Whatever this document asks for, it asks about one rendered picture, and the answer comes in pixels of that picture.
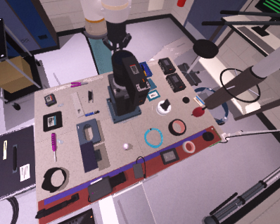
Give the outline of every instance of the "blue pen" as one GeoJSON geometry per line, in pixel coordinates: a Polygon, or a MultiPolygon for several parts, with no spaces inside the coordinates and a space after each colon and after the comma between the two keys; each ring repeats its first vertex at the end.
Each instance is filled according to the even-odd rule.
{"type": "Polygon", "coordinates": [[[97,114],[97,113],[99,113],[99,112],[100,112],[100,111],[97,110],[97,111],[95,111],[95,112],[87,113],[87,114],[85,114],[85,117],[90,116],[90,115],[97,114]]]}

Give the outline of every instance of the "teal mat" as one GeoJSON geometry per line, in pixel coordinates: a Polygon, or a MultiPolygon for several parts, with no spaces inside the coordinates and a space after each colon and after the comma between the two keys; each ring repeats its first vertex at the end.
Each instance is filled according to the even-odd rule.
{"type": "Polygon", "coordinates": [[[105,46],[103,40],[89,39],[89,42],[94,53],[94,59],[96,60],[98,73],[102,74],[113,71],[111,61],[112,52],[105,46]]]}

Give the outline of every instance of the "white ball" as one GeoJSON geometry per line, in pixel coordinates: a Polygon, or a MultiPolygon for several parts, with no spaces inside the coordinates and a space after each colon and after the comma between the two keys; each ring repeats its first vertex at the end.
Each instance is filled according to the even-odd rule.
{"type": "Polygon", "coordinates": [[[124,149],[124,150],[127,150],[128,148],[129,148],[128,143],[123,144],[123,149],[124,149]]]}

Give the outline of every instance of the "purple strip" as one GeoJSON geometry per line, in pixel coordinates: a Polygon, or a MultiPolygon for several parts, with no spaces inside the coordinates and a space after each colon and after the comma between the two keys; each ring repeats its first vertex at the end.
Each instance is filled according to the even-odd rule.
{"type": "MultiPolygon", "coordinates": [[[[195,139],[195,138],[197,138],[197,137],[200,137],[204,132],[206,132],[206,130],[203,130],[203,131],[201,131],[201,132],[198,132],[198,133],[196,133],[196,134],[194,134],[194,135],[192,135],[192,136],[190,136],[190,137],[186,137],[185,139],[183,139],[183,140],[181,140],[181,141],[179,141],[179,142],[177,142],[177,143],[174,143],[174,144],[172,144],[172,145],[170,145],[170,146],[168,146],[168,147],[165,147],[164,149],[161,149],[160,151],[157,151],[157,152],[155,152],[155,153],[153,153],[153,154],[151,154],[151,155],[148,155],[148,156],[145,157],[145,161],[149,161],[149,160],[151,160],[152,158],[155,158],[155,157],[159,156],[159,155],[160,155],[160,152],[162,152],[162,151],[166,151],[166,150],[172,149],[172,148],[174,148],[174,147],[175,147],[175,148],[176,148],[176,147],[179,147],[179,146],[181,146],[185,141],[191,141],[191,140],[193,140],[193,139],[195,139]]],[[[93,180],[91,180],[91,181],[89,181],[89,182],[86,182],[86,183],[83,183],[83,184],[81,184],[81,185],[79,185],[79,186],[73,187],[73,188],[71,188],[71,189],[69,189],[69,190],[67,190],[67,191],[65,191],[65,192],[61,192],[61,193],[59,193],[59,194],[57,194],[57,195],[55,195],[55,196],[53,196],[53,197],[49,197],[49,198],[47,198],[47,199],[44,200],[44,204],[45,204],[45,205],[50,204],[50,203],[52,203],[52,202],[54,202],[54,201],[58,201],[59,199],[62,199],[63,197],[67,197],[67,196],[70,196],[70,195],[74,194],[75,192],[81,191],[82,189],[87,188],[88,186],[90,186],[90,184],[91,184],[92,182],[95,182],[95,181],[98,180],[99,178],[105,178],[105,177],[107,177],[107,176],[112,177],[112,176],[117,175],[118,173],[121,173],[121,172],[124,172],[124,171],[126,171],[126,170],[129,170],[130,168],[133,168],[133,165],[134,165],[134,164],[136,164],[136,161],[133,162],[133,163],[127,164],[127,165],[125,165],[125,166],[123,166],[123,167],[121,167],[121,168],[118,168],[118,169],[116,169],[116,170],[114,170],[114,171],[112,171],[112,172],[110,172],[110,173],[106,173],[105,175],[102,175],[101,177],[95,178],[95,179],[93,179],[93,180]]]]}

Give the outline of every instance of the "blue cable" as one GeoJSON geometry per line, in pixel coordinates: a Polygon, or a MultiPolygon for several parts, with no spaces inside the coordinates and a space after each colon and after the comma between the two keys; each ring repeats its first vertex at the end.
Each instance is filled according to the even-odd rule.
{"type": "Polygon", "coordinates": [[[161,131],[159,131],[159,129],[157,128],[151,128],[151,129],[148,129],[146,132],[145,132],[145,135],[144,135],[144,139],[145,139],[145,142],[147,143],[147,145],[149,145],[150,147],[153,147],[154,149],[157,149],[160,145],[162,145],[163,143],[163,134],[161,131]],[[156,130],[160,133],[160,144],[159,145],[152,145],[150,144],[149,142],[147,142],[147,139],[146,139],[146,135],[151,131],[151,130],[156,130]]]}

